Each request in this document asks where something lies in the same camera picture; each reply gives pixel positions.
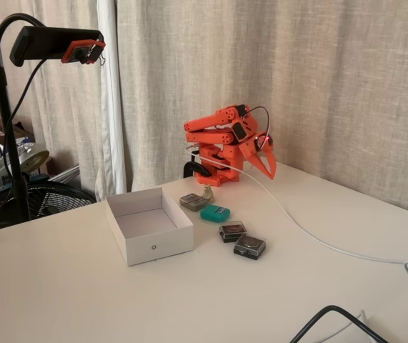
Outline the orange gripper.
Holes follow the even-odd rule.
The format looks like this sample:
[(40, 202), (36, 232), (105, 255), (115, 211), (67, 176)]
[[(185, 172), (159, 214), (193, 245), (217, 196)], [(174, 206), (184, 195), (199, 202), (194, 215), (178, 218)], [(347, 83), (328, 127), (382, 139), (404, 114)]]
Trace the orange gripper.
[[(243, 157), (261, 171), (264, 175), (273, 179), (277, 171), (277, 162), (273, 153), (273, 140), (269, 134), (262, 132), (239, 145)], [(259, 152), (265, 154), (269, 167), (259, 157)]]

